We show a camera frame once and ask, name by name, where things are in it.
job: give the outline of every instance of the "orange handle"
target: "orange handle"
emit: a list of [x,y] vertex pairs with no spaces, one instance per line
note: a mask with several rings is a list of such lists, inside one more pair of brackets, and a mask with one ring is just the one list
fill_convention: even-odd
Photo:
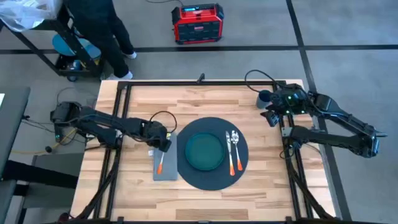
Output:
[[240,171],[243,170],[242,163],[241,163],[240,159],[238,159],[238,170],[240,170]]
[[229,174],[232,176],[235,175],[234,165],[232,164],[232,161],[229,163]]
[[157,174],[162,174],[163,164],[159,164],[157,168]]

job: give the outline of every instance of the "shoe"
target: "shoe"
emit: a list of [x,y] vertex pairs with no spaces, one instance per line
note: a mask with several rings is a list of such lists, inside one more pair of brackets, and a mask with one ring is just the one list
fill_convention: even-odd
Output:
[[137,53],[136,53],[136,52],[132,53],[131,55],[128,55],[128,54],[125,54],[125,53],[123,53],[123,54],[124,54],[124,56],[126,56],[128,59],[136,59],[136,57],[137,57]]
[[115,75],[111,74],[108,78],[101,77],[101,80],[131,80],[132,78],[133,78],[133,75],[131,72],[129,72],[129,73],[127,73],[127,75],[125,75],[121,78],[116,77]]

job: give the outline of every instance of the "red portable power station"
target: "red portable power station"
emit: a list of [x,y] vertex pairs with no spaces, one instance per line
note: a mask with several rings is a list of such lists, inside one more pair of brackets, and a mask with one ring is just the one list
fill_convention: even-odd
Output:
[[216,42],[223,32],[224,12],[219,4],[176,7],[172,11],[178,44]]

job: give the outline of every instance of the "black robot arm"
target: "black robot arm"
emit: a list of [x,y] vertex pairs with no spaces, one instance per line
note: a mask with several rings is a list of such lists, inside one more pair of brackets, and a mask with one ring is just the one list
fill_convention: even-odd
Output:
[[349,149],[356,155],[373,157],[378,153],[379,140],[384,137],[376,129],[352,114],[343,111],[335,100],[319,93],[306,93],[300,85],[291,84],[278,89],[271,95],[272,104],[261,113],[271,126],[279,122],[280,115],[305,114],[329,119],[354,133],[354,136],[339,136],[309,130],[302,126],[284,128],[283,135],[291,146],[301,147],[303,143],[314,142]]
[[119,146],[117,130],[136,141],[146,142],[149,146],[157,147],[164,152],[167,152],[171,145],[170,140],[166,138],[166,127],[156,121],[118,118],[87,106],[80,106],[75,102],[60,103],[50,116],[57,127],[77,128],[80,134],[84,136],[92,134],[101,144],[108,147]]

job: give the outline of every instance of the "gray napkin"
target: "gray napkin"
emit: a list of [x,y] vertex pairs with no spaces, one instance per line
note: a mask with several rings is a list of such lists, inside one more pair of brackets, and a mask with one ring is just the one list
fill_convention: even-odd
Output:
[[170,140],[172,142],[169,150],[163,157],[163,169],[161,174],[157,174],[157,168],[162,158],[163,152],[154,148],[154,180],[177,180],[177,134],[171,134]]

